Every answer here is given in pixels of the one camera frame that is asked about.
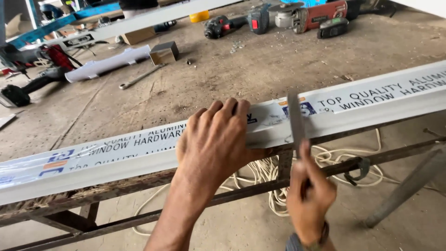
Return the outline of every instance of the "hand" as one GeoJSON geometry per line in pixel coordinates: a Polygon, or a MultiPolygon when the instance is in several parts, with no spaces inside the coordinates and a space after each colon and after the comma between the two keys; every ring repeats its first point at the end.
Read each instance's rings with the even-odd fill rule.
{"type": "Polygon", "coordinates": [[[310,156],[308,140],[302,141],[299,154],[301,160],[293,163],[290,173],[286,207],[302,244],[309,246],[321,238],[325,214],[336,199],[336,186],[310,156]]]}
{"type": "Polygon", "coordinates": [[[246,128],[250,103],[230,98],[212,103],[187,121],[176,146],[177,179],[214,195],[218,187],[249,162],[267,157],[267,149],[247,149],[246,128]]]}

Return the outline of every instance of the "wristwatch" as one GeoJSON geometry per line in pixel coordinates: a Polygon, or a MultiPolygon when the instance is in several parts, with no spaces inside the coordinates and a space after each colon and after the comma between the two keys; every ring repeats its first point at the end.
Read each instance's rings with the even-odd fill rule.
{"type": "Polygon", "coordinates": [[[322,227],[322,236],[318,241],[311,243],[308,246],[304,246],[304,249],[307,251],[321,251],[325,242],[328,240],[328,232],[330,231],[330,227],[328,226],[327,221],[324,221],[324,226],[322,227]]]}

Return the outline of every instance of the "wrench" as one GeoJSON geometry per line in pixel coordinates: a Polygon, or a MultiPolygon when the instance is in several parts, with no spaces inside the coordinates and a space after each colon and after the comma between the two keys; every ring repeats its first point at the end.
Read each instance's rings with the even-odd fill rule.
{"type": "Polygon", "coordinates": [[[136,84],[136,83],[137,83],[138,81],[140,81],[141,79],[147,77],[148,75],[152,74],[153,72],[155,72],[155,71],[158,70],[159,68],[162,68],[162,67],[165,66],[165,65],[167,65],[167,64],[166,64],[166,63],[161,63],[161,64],[156,65],[152,70],[150,70],[150,71],[144,73],[143,75],[141,75],[141,76],[135,78],[134,80],[129,81],[129,82],[125,83],[125,84],[120,84],[120,85],[119,85],[119,89],[121,89],[121,90],[125,90],[125,89],[131,87],[132,85],[136,84]]]}

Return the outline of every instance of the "concrete floor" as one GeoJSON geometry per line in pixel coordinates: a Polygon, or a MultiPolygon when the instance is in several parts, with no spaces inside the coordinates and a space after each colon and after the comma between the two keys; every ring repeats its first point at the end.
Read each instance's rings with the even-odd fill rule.
{"type": "MultiPolygon", "coordinates": [[[[228,6],[211,15],[242,14],[258,2],[228,6]]],[[[345,82],[335,76],[362,79],[444,60],[444,23],[425,14],[398,12],[393,19],[361,16],[351,23],[349,33],[330,40],[317,40],[314,31],[297,36],[278,28],[256,36],[243,27],[212,41],[204,38],[203,24],[191,25],[185,19],[166,34],[148,40],[151,46],[175,40],[182,58],[125,92],[117,86],[150,68],[148,62],[99,79],[49,85],[33,93],[34,104],[0,131],[0,161],[186,119],[197,107],[208,106],[215,99],[235,96],[259,103],[285,96],[290,87],[305,92],[345,82]],[[243,41],[245,48],[230,54],[235,40],[243,41]],[[196,69],[184,63],[186,57],[195,60],[196,69]]],[[[93,47],[98,55],[94,60],[124,49],[107,47],[93,47]]],[[[89,51],[78,58],[82,62],[93,59],[89,51]]],[[[23,78],[0,81],[20,85],[23,78]]],[[[0,117],[20,110],[0,108],[0,117]]],[[[432,139],[422,133],[426,127],[446,135],[444,125],[446,113],[439,112],[384,127],[380,129],[383,150],[432,139]]],[[[324,146],[375,150],[376,134],[369,131],[324,146]]],[[[386,176],[401,181],[422,157],[386,163],[380,168],[386,176]]],[[[443,177],[437,177],[431,185],[443,189],[443,177]]],[[[339,184],[338,198],[327,215],[330,235],[339,250],[446,249],[446,218],[442,215],[446,198],[434,191],[422,189],[374,229],[363,227],[361,220],[395,187],[388,182],[368,188],[339,184]]],[[[157,189],[101,202],[96,222],[104,224],[132,216],[157,189]]],[[[162,208],[165,195],[161,193],[143,212],[162,208]]],[[[269,209],[267,199],[268,195],[262,194],[206,209],[196,223],[190,249],[283,250],[293,227],[288,218],[278,217],[269,209]]],[[[153,226],[146,224],[140,229],[150,231],[153,226]]],[[[0,228],[0,249],[63,233],[34,221],[22,222],[0,228]]],[[[146,240],[127,229],[54,250],[141,250],[146,240]]]]}

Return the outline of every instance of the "yellow container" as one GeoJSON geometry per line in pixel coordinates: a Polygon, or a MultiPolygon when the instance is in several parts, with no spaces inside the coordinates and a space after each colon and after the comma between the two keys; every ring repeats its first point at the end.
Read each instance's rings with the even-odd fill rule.
{"type": "Polygon", "coordinates": [[[209,11],[205,10],[202,12],[198,12],[192,15],[189,15],[190,21],[193,23],[198,23],[204,20],[209,19],[209,11]]]}

